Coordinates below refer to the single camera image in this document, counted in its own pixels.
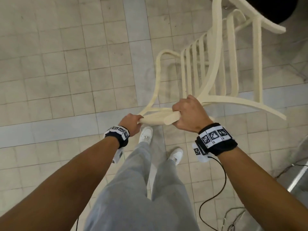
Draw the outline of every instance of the white sneaker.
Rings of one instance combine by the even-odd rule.
[[[182,157],[183,157],[183,150],[181,148],[177,148],[171,153],[169,159],[173,160],[175,162],[175,165],[178,165]]]
[[[152,140],[152,136],[153,136],[153,128],[152,127],[147,126],[147,127],[143,128],[143,130],[141,131],[140,138],[139,138],[139,143],[146,142],[147,144],[150,145],[151,140]]]

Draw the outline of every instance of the left hand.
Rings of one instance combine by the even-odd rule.
[[[131,113],[127,114],[119,123],[119,126],[123,126],[129,131],[129,136],[133,137],[135,134],[139,133],[141,123],[138,121],[143,118],[141,115],[133,115]]]

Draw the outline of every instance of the right hand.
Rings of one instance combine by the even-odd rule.
[[[181,113],[180,119],[173,123],[180,130],[199,133],[204,127],[213,123],[200,102],[192,95],[174,104],[172,110]]]

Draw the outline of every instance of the hand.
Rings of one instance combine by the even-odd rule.
[[[138,124],[138,121],[143,118],[141,115],[127,114],[119,123],[119,126],[123,126],[129,131],[129,136],[133,137],[139,133],[142,124]]]
[[[200,102],[192,95],[174,104],[172,110],[181,113],[180,119],[173,123],[180,130],[199,133],[204,127],[213,123]]]

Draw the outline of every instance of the black round object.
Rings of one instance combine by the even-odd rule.
[[[298,0],[246,0],[265,18],[273,23],[281,23],[290,17]]]

